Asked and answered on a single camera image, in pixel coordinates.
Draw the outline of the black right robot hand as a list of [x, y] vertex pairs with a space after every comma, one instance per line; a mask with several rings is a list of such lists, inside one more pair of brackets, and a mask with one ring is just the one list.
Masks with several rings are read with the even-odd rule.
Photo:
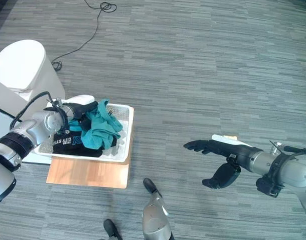
[[212, 178], [202, 180], [202, 184], [210, 189], [223, 189], [230, 186], [240, 175], [241, 168], [247, 168], [253, 155], [261, 152], [260, 148], [251, 147], [245, 144], [229, 144], [214, 139], [193, 140], [185, 143], [184, 148], [201, 152], [203, 155], [213, 153], [226, 158], [214, 173]]

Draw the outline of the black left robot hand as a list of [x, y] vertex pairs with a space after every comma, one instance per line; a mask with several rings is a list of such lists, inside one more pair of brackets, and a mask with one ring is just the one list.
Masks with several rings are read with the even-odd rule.
[[81, 94], [62, 102], [62, 109], [66, 113], [68, 121], [80, 119], [83, 114], [98, 107], [95, 97], [88, 94]]

